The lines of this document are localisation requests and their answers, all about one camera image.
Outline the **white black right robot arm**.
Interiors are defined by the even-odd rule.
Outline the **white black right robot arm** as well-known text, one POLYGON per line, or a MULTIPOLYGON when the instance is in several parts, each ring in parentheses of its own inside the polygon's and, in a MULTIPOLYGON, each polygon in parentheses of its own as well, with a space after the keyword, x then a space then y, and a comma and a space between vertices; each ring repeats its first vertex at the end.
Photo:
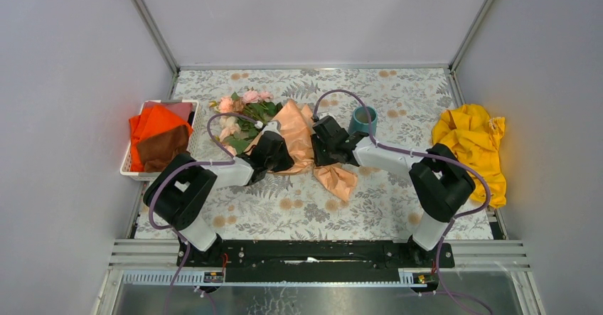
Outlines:
POLYGON ((349 134, 332 116, 313 117, 311 136, 317 166, 350 164, 377 168, 407 179, 415 189, 423 216, 407 255, 424 267, 436 257, 437 243, 476 185, 459 166, 451 150, 436 144, 425 153, 403 153, 393 145, 379 143, 366 132, 349 134))

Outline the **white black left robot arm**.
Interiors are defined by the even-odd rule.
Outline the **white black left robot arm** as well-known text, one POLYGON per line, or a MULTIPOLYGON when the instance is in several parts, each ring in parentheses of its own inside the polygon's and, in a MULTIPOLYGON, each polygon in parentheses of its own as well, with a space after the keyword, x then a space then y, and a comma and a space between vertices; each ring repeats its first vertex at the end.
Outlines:
POLYGON ((294 164, 284 137, 277 130, 262 131, 259 141, 231 161, 202 162, 179 154, 144 194, 149 223, 171 229, 193 246, 193 256, 205 266, 220 259, 219 235, 201 216, 210 192, 231 186, 251 186, 268 172, 286 171, 294 164))

